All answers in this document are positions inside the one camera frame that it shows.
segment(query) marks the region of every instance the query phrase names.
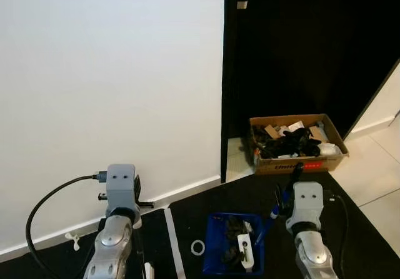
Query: open cardboard box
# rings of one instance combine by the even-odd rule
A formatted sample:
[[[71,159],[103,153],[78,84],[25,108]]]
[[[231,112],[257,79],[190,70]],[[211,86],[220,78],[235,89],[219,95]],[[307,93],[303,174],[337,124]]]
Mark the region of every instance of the open cardboard box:
[[[270,158],[262,159],[254,140],[254,125],[261,126],[289,126],[290,124],[302,121],[306,128],[314,126],[318,121],[324,124],[324,130],[330,143],[337,145],[342,154],[318,157],[296,157],[296,158]],[[287,116],[268,116],[265,118],[251,118],[251,149],[253,150],[254,168],[256,175],[273,173],[291,173],[298,162],[304,163],[305,172],[333,171],[345,156],[349,156],[349,151],[343,143],[342,138],[337,132],[331,119],[326,114],[304,114]]]

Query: black cable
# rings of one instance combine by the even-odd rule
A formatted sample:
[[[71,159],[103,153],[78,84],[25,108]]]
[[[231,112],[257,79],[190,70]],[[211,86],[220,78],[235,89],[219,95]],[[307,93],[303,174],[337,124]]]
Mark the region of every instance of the black cable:
[[[68,181],[68,182],[64,183],[63,185],[58,186],[56,189],[50,191],[43,199],[41,199],[38,204],[36,204],[36,206],[33,208],[32,212],[31,212],[31,214],[27,218],[26,227],[25,227],[25,237],[26,237],[26,241],[28,243],[27,246],[28,246],[29,250],[31,251],[32,257],[34,258],[36,263],[41,267],[41,269],[48,276],[50,276],[53,279],[60,279],[60,276],[58,276],[54,271],[52,271],[38,256],[38,251],[36,251],[36,249],[33,245],[33,242],[32,242],[32,236],[31,236],[32,220],[33,220],[34,215],[40,208],[40,206],[42,206],[43,203],[46,202],[53,194],[57,193],[59,190],[63,189],[64,187],[67,187],[68,185],[71,185],[75,182],[86,180],[86,179],[96,179],[96,175],[79,177],[79,178],[73,179],[71,181]],[[77,278],[82,273],[83,268],[86,267],[86,264],[89,262],[90,253],[92,252],[92,249],[93,248],[91,248],[89,251],[89,254],[85,260],[85,264],[81,267],[81,269],[79,270],[79,273],[76,276],[74,276],[74,278]]]
[[[341,196],[335,195],[336,199],[339,199],[339,201],[342,204],[343,207],[343,211],[344,211],[344,216],[346,217],[346,224],[344,226],[344,232],[342,235],[342,240],[340,242],[340,272],[341,272],[341,279],[344,279],[344,249],[346,247],[346,242],[347,242],[347,238],[348,238],[348,232],[349,232],[349,213],[348,213],[348,209],[346,206],[346,203],[344,202],[343,198]]]

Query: white floor tile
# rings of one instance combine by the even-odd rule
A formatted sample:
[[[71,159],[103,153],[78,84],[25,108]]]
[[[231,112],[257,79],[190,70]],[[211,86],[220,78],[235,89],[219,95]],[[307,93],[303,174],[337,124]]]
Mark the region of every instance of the white floor tile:
[[[244,152],[228,156],[226,167],[226,181],[234,181],[253,174],[253,168],[246,161]]]
[[[400,188],[400,163],[371,137],[346,146],[350,157],[331,174],[358,206]]]
[[[390,127],[370,134],[370,137],[400,163],[400,118]]]
[[[242,151],[243,145],[242,145],[242,139],[240,137],[238,138],[229,138],[227,141],[227,155],[235,155],[238,154]]]
[[[360,209],[400,256],[400,190],[368,203]]]

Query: white roll of tape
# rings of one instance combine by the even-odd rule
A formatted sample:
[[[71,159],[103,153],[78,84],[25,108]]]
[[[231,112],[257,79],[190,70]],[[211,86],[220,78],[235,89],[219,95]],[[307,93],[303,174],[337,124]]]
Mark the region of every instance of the white roll of tape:
[[[195,245],[196,243],[199,243],[199,244],[202,246],[202,249],[201,249],[200,252],[194,251],[194,245]],[[206,249],[206,246],[205,246],[205,244],[204,244],[201,240],[195,240],[194,242],[192,242],[191,250],[192,250],[192,254],[193,254],[193,255],[201,256],[201,255],[203,255],[205,249]]]

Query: blue bin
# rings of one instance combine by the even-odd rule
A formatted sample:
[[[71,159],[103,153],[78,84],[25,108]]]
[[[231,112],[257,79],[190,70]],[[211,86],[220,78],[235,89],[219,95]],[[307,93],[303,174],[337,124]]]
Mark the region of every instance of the blue bin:
[[[254,234],[251,235],[251,246],[254,256],[254,266],[252,273],[232,271],[227,265],[222,263],[222,257],[231,247],[228,239],[225,237],[227,231],[227,222],[230,216],[235,216],[240,220],[251,224]],[[264,272],[264,241],[258,246],[254,242],[258,234],[263,229],[263,219],[259,215],[249,213],[211,213],[208,216],[206,233],[206,251],[204,255],[204,264],[202,272],[205,275],[262,275]]]

